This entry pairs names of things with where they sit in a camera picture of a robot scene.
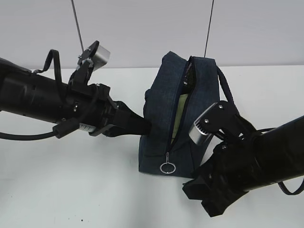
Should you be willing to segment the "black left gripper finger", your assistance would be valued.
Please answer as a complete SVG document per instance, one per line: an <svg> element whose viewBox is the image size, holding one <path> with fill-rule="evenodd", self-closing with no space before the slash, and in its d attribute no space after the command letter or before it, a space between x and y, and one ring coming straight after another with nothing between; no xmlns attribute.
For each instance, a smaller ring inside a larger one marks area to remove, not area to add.
<svg viewBox="0 0 304 228"><path fill-rule="evenodd" d="M124 102L116 101L117 111L111 128L111 136L121 135L148 135L152 124L147 119L133 112Z"/></svg>

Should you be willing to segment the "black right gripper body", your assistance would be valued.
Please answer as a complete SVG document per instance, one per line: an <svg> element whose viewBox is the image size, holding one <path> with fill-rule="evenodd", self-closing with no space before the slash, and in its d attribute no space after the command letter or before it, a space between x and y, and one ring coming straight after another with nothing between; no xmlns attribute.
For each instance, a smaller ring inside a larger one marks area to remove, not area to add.
<svg viewBox="0 0 304 228"><path fill-rule="evenodd" d="M182 190L199 200L210 217L225 210L249 191L261 186L261 167L252 143L218 144Z"/></svg>

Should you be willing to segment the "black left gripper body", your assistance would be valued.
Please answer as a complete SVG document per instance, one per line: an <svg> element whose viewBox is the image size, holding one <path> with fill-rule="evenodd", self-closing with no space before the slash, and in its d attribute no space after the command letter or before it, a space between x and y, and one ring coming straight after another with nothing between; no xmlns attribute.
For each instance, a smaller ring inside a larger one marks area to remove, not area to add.
<svg viewBox="0 0 304 228"><path fill-rule="evenodd" d="M110 87L104 84L69 83L66 101L64 136L76 130L98 136L114 127L118 108L110 97Z"/></svg>

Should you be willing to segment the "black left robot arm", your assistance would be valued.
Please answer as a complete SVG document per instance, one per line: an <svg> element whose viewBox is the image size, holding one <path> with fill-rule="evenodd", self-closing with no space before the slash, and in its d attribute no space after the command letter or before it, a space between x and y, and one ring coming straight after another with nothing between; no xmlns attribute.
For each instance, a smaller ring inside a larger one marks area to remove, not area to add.
<svg viewBox="0 0 304 228"><path fill-rule="evenodd" d="M110 87L84 82L75 71L68 84L0 60L1 111L54 123L51 136L62 138L76 130L90 136L148 135L151 123L124 102L113 101Z"/></svg>

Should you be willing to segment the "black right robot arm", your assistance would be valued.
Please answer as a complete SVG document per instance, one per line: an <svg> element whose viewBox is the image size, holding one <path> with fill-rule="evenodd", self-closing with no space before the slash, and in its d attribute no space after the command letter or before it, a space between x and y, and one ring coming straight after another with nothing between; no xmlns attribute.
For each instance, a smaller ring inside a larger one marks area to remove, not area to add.
<svg viewBox="0 0 304 228"><path fill-rule="evenodd" d="M303 174L304 118L299 117L277 128L255 131L240 142L219 143L182 190L215 217L251 190L269 185L278 184L289 196L301 194L302 184L290 191L284 182Z"/></svg>

